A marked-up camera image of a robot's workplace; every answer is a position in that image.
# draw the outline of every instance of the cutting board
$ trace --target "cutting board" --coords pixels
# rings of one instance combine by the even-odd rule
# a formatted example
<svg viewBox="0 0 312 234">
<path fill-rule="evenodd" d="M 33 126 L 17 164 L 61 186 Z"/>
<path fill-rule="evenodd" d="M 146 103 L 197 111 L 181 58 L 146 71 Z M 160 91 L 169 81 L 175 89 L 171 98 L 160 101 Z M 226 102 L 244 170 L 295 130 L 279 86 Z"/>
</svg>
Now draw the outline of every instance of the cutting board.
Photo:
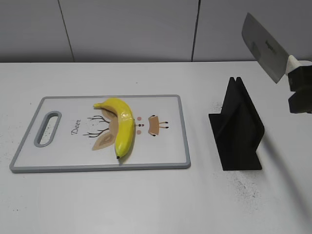
<svg viewBox="0 0 312 234">
<path fill-rule="evenodd" d="M 115 154 L 117 117 L 93 108 L 94 103 L 110 97 L 44 97 L 12 159 L 11 171 L 43 173 L 190 167 L 179 96 L 114 96 L 130 106 L 136 122 L 132 151 L 121 159 L 116 159 Z M 56 121 L 47 134 L 51 117 Z"/>
</svg>

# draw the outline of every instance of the cutting board handle hole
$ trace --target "cutting board handle hole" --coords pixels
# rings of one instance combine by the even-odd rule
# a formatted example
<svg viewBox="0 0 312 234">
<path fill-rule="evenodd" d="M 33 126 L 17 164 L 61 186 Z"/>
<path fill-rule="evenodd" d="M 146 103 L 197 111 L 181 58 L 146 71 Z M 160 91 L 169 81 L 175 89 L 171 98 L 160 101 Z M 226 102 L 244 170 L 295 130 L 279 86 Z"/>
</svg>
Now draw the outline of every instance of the cutting board handle hole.
<svg viewBox="0 0 312 234">
<path fill-rule="evenodd" d="M 59 111 L 51 111 L 45 115 L 35 138 L 34 143 L 37 147 L 44 147 L 52 142 L 61 116 Z"/>
</svg>

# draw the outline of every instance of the gray cutting board rim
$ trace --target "gray cutting board rim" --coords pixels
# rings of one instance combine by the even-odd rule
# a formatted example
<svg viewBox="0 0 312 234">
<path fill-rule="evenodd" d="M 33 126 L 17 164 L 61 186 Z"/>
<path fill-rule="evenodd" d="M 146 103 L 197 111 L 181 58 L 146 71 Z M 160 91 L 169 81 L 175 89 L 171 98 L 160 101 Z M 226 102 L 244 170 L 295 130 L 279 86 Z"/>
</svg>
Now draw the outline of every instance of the gray cutting board rim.
<svg viewBox="0 0 312 234">
<path fill-rule="evenodd" d="M 95 165 L 62 165 L 62 166 L 16 166 L 16 161 L 20 155 L 21 150 L 23 149 L 24 143 L 29 136 L 29 133 L 36 121 L 38 113 L 41 110 L 42 105 L 46 100 L 50 99 L 79 99 L 79 98 L 176 98 L 178 115 L 179 115 L 179 124 L 181 127 L 182 137 L 183 137 L 183 146 L 185 160 L 182 162 L 165 162 L 165 163 L 119 163 L 119 164 L 95 164 Z M 152 169 L 186 169 L 191 165 L 186 130 L 184 124 L 184 117 L 182 111 L 182 104 L 179 95 L 125 95 L 125 96 L 60 96 L 60 97 L 44 97 L 28 128 L 27 131 L 12 159 L 10 164 L 10 169 L 14 173 L 46 173 L 46 172 L 86 172 L 86 171 L 116 171 L 116 170 L 152 170 Z"/>
</svg>

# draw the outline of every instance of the knife blade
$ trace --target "knife blade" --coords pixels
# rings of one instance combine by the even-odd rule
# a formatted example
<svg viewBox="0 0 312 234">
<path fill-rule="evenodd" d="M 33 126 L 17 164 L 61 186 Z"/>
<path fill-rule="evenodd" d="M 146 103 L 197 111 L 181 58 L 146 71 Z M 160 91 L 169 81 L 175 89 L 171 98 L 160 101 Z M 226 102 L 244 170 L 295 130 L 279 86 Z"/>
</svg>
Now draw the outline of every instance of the knife blade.
<svg viewBox="0 0 312 234">
<path fill-rule="evenodd" d="M 252 55 L 275 83 L 301 66 L 250 13 L 245 18 L 242 36 Z"/>
</svg>

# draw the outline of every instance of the white cutting board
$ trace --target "white cutting board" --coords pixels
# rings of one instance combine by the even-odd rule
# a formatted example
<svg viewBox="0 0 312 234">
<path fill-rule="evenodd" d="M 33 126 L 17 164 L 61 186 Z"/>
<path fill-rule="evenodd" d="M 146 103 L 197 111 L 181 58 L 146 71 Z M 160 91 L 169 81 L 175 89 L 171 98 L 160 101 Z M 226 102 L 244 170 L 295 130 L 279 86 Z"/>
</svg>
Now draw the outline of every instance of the white cutting board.
<svg viewBox="0 0 312 234">
<path fill-rule="evenodd" d="M 179 96 L 116 97 L 130 106 L 135 117 L 136 136 L 129 156 L 116 159 L 114 140 L 93 150 L 96 141 L 110 133 L 106 130 L 96 134 L 107 129 L 107 122 L 112 121 L 101 110 L 95 110 L 93 104 L 104 102 L 108 96 L 45 97 L 11 162 L 12 172 L 184 169 L 191 165 Z M 61 113 L 55 135 L 48 145 L 38 147 L 36 136 L 50 112 Z M 155 134 L 149 131 L 150 125 L 155 129 L 155 121 L 149 120 L 152 116 L 158 117 L 156 123 L 160 122 Z"/>
</svg>

